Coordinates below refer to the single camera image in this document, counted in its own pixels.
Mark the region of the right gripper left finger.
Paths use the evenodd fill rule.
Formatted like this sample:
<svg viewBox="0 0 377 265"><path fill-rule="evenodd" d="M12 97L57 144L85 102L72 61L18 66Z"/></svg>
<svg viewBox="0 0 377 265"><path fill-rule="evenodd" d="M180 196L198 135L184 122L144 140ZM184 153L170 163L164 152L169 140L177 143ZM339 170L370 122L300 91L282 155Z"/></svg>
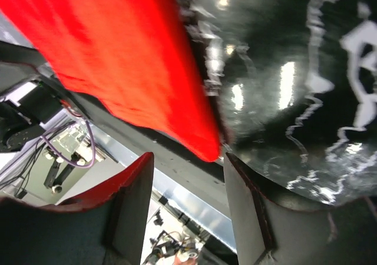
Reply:
<svg viewBox="0 0 377 265"><path fill-rule="evenodd" d="M154 174L147 152L59 205L1 198L2 264L140 264Z"/></svg>

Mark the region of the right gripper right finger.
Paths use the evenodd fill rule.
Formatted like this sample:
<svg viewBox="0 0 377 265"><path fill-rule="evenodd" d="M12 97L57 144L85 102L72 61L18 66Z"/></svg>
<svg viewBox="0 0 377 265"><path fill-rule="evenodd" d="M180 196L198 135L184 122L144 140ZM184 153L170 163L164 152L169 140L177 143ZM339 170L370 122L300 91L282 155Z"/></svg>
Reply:
<svg viewBox="0 0 377 265"><path fill-rule="evenodd" d="M224 180L240 264L375 264L376 214L360 198L327 206L224 156Z"/></svg>

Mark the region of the bright red t shirt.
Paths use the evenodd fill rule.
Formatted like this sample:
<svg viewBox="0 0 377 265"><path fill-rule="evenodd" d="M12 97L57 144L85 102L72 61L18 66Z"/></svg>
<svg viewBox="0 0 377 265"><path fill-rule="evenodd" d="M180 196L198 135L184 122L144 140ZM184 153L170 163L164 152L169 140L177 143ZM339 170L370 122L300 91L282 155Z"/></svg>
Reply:
<svg viewBox="0 0 377 265"><path fill-rule="evenodd" d="M213 162L219 128L178 9L176 0L1 0L66 89Z"/></svg>

